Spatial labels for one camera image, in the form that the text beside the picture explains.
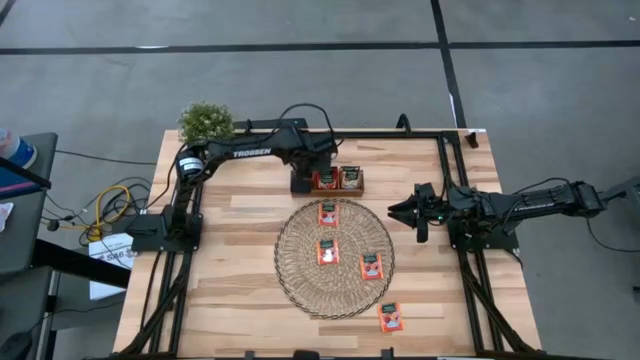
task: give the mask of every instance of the yellow cable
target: yellow cable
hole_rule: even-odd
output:
[[[104,219],[103,222],[101,222],[100,221],[100,207],[102,205],[102,197],[105,194],[107,194],[108,192],[113,191],[113,190],[122,190],[122,191],[125,192],[125,194],[127,194],[126,204],[124,205],[124,207],[122,209],[120,209],[120,211],[118,211],[111,218]],[[75,226],[61,225],[59,228],[60,229],[67,229],[67,230],[83,230],[83,231],[89,230],[89,232],[87,233],[87,239],[90,242],[100,241],[100,240],[102,240],[101,227],[104,224],[112,223],[112,222],[118,220],[127,211],[127,209],[129,208],[129,204],[130,203],[131,203],[131,192],[129,192],[129,188],[127,188],[124,185],[110,186],[110,187],[104,189],[98,195],[98,198],[96,199],[96,221],[95,221],[94,224],[91,224],[91,225],[75,225]]]
[[[120,209],[120,211],[118,211],[115,215],[113,215],[111,218],[109,219],[104,219],[104,223],[100,223],[100,205],[102,204],[102,197],[107,194],[110,191],[113,190],[122,190],[125,192],[125,194],[127,194],[127,202],[125,203],[125,205],[122,207],[122,209]],[[91,230],[89,230],[89,233],[87,234],[87,239],[90,242],[94,242],[94,241],[100,241],[102,240],[102,230],[100,229],[100,227],[106,223],[110,223],[110,222],[114,222],[116,220],[118,220],[129,208],[129,203],[131,202],[131,193],[129,192],[129,189],[124,186],[124,185],[114,185],[114,186],[110,186],[106,189],[104,189],[100,195],[98,195],[98,199],[96,200],[96,223],[92,224],[92,226],[90,227]]]

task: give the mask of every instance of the black stripe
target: black stripe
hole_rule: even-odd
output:
[[[135,46],[76,48],[6,48],[0,55],[109,55],[109,54],[175,54],[227,53],[264,51],[327,51],[327,50],[420,50],[437,49],[435,42],[338,42],[250,45],[184,45],[157,48]]]
[[[8,13],[7,6],[2,14]],[[640,40],[603,41],[534,41],[534,42],[453,42],[447,43],[442,17],[436,17],[439,43],[435,42],[338,42],[338,43],[293,43],[293,44],[247,44],[247,45],[176,45],[157,48],[135,46],[105,47],[41,47],[4,48],[0,55],[113,55],[113,54],[189,54],[189,53],[232,53],[232,52],[282,52],[282,51],[341,51],[341,50],[421,50],[440,49],[442,51],[447,82],[450,91],[457,91],[455,73],[451,61],[451,49],[554,49],[554,48],[615,48],[640,47]],[[458,120],[464,115],[456,114]]]
[[[458,128],[466,128],[467,120],[464,117],[464,110],[462,110],[462,99],[460,98],[456,72],[453,69],[453,60],[451,59],[451,51],[449,50],[449,41],[447,40],[447,32],[444,27],[444,18],[442,17],[440,2],[438,0],[431,0],[431,8],[433,9],[433,18],[436,23],[436,31],[438,32],[438,43],[440,44],[440,55],[442,56],[442,63],[444,64],[444,75],[447,78],[447,87],[453,100],[453,114],[456,118],[455,125]]]
[[[18,0],[7,0],[6,4],[4,4],[2,11],[0,11],[0,26],[2,26],[4,19],[7,18],[7,15],[9,15],[9,11],[11,11],[11,8],[13,7],[13,4],[16,3],[16,1]]]
[[[575,49],[638,47],[640,40],[452,42],[450,49]]]

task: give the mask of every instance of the orange snack packet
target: orange snack packet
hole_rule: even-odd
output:
[[[360,257],[360,272],[365,280],[384,279],[380,254],[362,255]]]
[[[378,305],[378,318],[382,332],[399,331],[404,329],[400,316],[400,305],[396,303]]]
[[[318,224],[338,226],[338,204],[323,201],[318,205]]]
[[[318,265],[337,264],[340,262],[337,240],[320,240],[316,243]]]

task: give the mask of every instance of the small packet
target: small packet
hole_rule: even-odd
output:
[[[318,249],[318,265],[340,262],[337,240],[320,240],[316,243],[316,247]]]
[[[316,175],[316,189],[329,190],[338,188],[338,168],[332,167],[329,171],[319,171]]]
[[[400,305],[396,303],[378,305],[378,317],[382,332],[391,332],[404,329],[404,323],[400,316]]]
[[[338,204],[323,201],[318,205],[318,224],[338,226]]]
[[[360,272],[365,280],[383,279],[380,254],[362,255],[360,257]]]
[[[342,189],[359,189],[360,166],[343,166],[340,168],[340,184]]]

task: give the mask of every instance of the white paper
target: white paper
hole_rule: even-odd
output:
[[[131,269],[133,268],[133,259],[135,258],[131,252],[132,241],[133,238],[124,233],[107,236],[102,241],[89,243],[89,256],[116,266]],[[123,291],[125,291],[125,289],[105,285],[96,281],[89,283],[89,298],[91,300],[104,299]]]

